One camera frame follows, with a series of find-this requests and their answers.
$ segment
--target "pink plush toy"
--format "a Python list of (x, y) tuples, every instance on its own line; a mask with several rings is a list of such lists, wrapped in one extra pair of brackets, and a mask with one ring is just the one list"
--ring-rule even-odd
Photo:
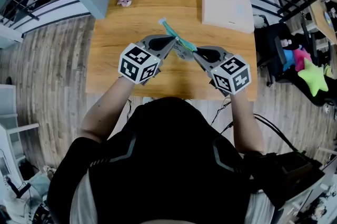
[(305, 48), (302, 49), (296, 49), (293, 51), (294, 59), (295, 59), (295, 70), (301, 71), (304, 69), (304, 59), (308, 59), (310, 62), (312, 62), (310, 54), (305, 50)]

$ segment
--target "wooden floor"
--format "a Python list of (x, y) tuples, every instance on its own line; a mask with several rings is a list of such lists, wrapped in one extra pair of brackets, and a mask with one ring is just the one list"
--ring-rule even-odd
[[(77, 134), (85, 112), (101, 96), (85, 93), (88, 50), (94, 19), (74, 18), (26, 34), (24, 42), (0, 51), (0, 83), (11, 76), (17, 86), (19, 124), (38, 122), (37, 130), (21, 134), (24, 151), (32, 164), (57, 167)], [(258, 98), (254, 112), (277, 125), (290, 141), (308, 155), (314, 156), (318, 146), (333, 149), (337, 123), (332, 112), (325, 114), (290, 84), (265, 85), (266, 73), (258, 74)], [(142, 104), (130, 97), (131, 109)], [(211, 123), (222, 101), (192, 100)], [(114, 132), (126, 121), (127, 103)], [(221, 111), (213, 126), (222, 131), (232, 121), (230, 106)], [(287, 145), (261, 125), (267, 152), (286, 152)], [(224, 133), (233, 140), (231, 130)], [(328, 156), (318, 154), (325, 161)]]

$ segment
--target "small potted plant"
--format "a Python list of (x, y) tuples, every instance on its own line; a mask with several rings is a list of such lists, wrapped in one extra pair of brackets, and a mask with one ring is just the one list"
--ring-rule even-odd
[(123, 7), (128, 7), (131, 5), (132, 0), (118, 0), (117, 5), (122, 5)]

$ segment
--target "green star plush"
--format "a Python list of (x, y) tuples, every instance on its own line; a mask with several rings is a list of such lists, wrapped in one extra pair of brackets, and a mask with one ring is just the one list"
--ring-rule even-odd
[(308, 59), (304, 58), (304, 69), (298, 74), (309, 86), (312, 96), (316, 96), (319, 89), (324, 92), (329, 90), (324, 79), (323, 68), (314, 65)]

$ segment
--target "black chair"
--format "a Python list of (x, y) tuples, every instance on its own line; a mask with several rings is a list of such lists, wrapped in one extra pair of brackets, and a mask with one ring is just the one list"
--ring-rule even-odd
[(286, 24), (273, 24), (265, 28), (256, 29), (255, 45), (256, 51), (259, 53), (261, 59), (257, 66), (266, 66), (269, 73), (270, 81), (267, 82), (267, 86), (271, 86), (273, 83), (273, 77), (276, 82), (279, 83), (292, 83), (316, 106), (323, 106), (328, 104), (334, 106), (334, 118), (337, 117), (337, 80), (324, 76), (324, 79), (328, 85), (329, 91), (318, 91), (316, 96), (312, 96), (306, 82), (298, 76), (294, 66), (283, 71), (283, 64), (286, 63), (284, 50), (281, 45), (282, 39), (291, 39), (293, 44), (288, 49), (298, 48), (302, 45), (311, 55), (311, 59), (314, 64), (321, 66), (326, 62), (331, 62), (331, 49), (329, 43), (329, 51), (322, 53), (316, 50), (316, 41), (311, 34), (309, 34), (303, 26), (304, 35), (296, 34), (292, 36), (290, 30)]

